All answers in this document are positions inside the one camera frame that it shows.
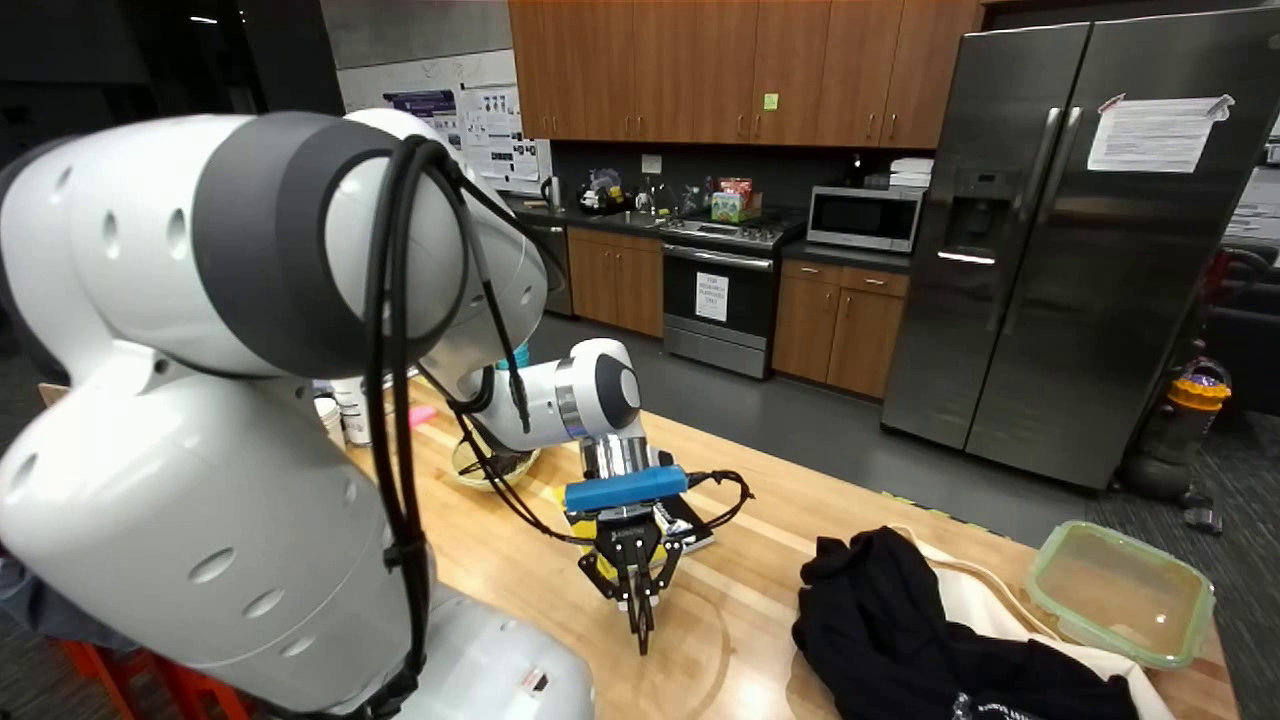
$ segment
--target poster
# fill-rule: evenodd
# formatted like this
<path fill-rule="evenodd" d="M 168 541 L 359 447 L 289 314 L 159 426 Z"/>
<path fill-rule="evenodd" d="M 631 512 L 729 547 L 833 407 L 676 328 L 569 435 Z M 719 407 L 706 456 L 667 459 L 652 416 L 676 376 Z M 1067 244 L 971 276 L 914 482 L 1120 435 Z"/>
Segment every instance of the poster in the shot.
<path fill-rule="evenodd" d="M 690 314 L 729 325 L 729 276 L 695 273 Z"/>
<path fill-rule="evenodd" d="M 385 101 L 427 121 L 486 188 L 535 197 L 540 146 L 522 135 L 514 82 L 385 90 Z"/>
<path fill-rule="evenodd" d="M 1089 171 L 1175 171 L 1201 167 L 1211 123 L 1230 116 L 1230 94 L 1107 101 L 1089 146 Z"/>

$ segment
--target wooden table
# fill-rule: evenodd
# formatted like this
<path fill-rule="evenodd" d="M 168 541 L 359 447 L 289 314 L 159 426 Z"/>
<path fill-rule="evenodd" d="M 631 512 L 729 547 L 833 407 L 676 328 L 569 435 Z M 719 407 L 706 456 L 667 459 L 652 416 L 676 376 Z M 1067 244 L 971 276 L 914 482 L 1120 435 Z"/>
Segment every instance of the wooden table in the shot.
<path fill-rule="evenodd" d="M 734 468 L 757 499 L 716 531 L 716 542 L 679 559 L 676 585 L 657 608 L 648 656 L 635 651 L 627 619 L 579 577 L 579 547 L 522 529 L 492 490 L 446 478 L 455 422 L 438 407 L 417 426 L 417 482 L 438 580 L 521 617 L 579 651 L 596 681 L 601 714 L 836 714 L 827 686 L 793 644 L 798 564 L 811 534 L 857 534 L 899 529 L 958 559 L 976 559 L 1019 587 L 1030 547 L 987 529 L 914 506 L 899 496 L 864 490 L 811 468 L 729 442 L 686 422 L 643 416 L 657 447 L 682 468 Z M 521 478 L 521 490 L 559 529 L 554 490 L 579 478 L 577 447 L 551 447 Z M 686 503 L 704 516 L 732 503 L 732 486 L 695 486 Z M 1230 720 L 1236 693 L 1215 633 L 1197 664 L 1153 677 L 1175 714 Z"/>

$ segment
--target refrigerator door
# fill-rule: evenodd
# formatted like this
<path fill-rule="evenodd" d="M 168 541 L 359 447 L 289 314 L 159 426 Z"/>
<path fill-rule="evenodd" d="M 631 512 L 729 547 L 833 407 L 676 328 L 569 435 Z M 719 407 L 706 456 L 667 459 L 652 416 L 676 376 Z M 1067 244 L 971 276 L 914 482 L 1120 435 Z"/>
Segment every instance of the refrigerator door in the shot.
<path fill-rule="evenodd" d="M 1274 8 L 1091 26 L 968 452 L 1107 486 L 1274 121 L 1274 74 Z M 1120 94 L 1230 105 L 1191 171 L 1089 167 Z"/>
<path fill-rule="evenodd" d="M 1089 22 L 963 34 L 884 422 L 963 447 Z"/>

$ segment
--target wooden cabinet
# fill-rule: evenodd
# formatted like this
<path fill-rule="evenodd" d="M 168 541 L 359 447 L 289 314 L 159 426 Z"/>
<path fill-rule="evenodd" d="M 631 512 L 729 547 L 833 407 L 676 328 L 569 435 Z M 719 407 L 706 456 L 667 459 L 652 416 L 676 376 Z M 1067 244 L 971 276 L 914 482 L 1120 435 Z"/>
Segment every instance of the wooden cabinet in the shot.
<path fill-rule="evenodd" d="M 643 0 L 616 8 L 616 51 L 627 74 L 616 112 L 631 116 L 631 135 L 676 143 L 743 143 L 752 135 L 748 74 L 738 63 L 757 48 L 752 0 Z"/>
<path fill-rule="evenodd" d="M 748 74 L 752 143 L 811 143 L 833 82 L 811 58 L 827 51 L 833 0 L 757 0 L 757 71 Z"/>
<path fill-rule="evenodd" d="M 836 325 L 836 263 L 782 261 L 772 328 L 772 366 L 803 378 L 827 378 Z"/>
<path fill-rule="evenodd" d="M 981 0 L 833 0 L 820 143 L 937 146 L 968 26 Z"/>
<path fill-rule="evenodd" d="M 981 26 L 976 0 L 892 0 L 899 3 L 892 74 L 884 94 L 888 146 L 937 146 L 948 116 L 948 87 L 958 34 Z"/>
<path fill-rule="evenodd" d="M 528 135 L 616 141 L 607 48 L 613 8 L 601 0 L 512 0 L 521 121 Z"/>
<path fill-rule="evenodd" d="M 663 331 L 663 244 L 569 228 L 573 312 L 640 335 Z"/>
<path fill-rule="evenodd" d="M 896 22 L 896 0 L 833 0 L 823 74 L 839 90 L 820 101 L 820 143 L 879 143 Z"/>
<path fill-rule="evenodd" d="M 907 276 L 782 261 L 772 366 L 857 396 L 884 396 Z"/>
<path fill-rule="evenodd" d="M 981 0 L 512 0 L 528 135 L 930 146 Z"/>

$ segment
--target lower cabinet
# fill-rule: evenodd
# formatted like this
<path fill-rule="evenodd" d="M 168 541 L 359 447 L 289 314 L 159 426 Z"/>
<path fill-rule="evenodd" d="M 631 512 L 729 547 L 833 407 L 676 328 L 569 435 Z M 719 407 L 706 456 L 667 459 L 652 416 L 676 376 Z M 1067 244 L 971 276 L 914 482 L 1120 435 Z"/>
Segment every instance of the lower cabinet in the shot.
<path fill-rule="evenodd" d="M 569 228 L 573 312 L 607 328 L 663 331 L 663 244 Z"/>
<path fill-rule="evenodd" d="M 772 366 L 879 399 L 903 300 L 903 273 L 782 261 Z"/>

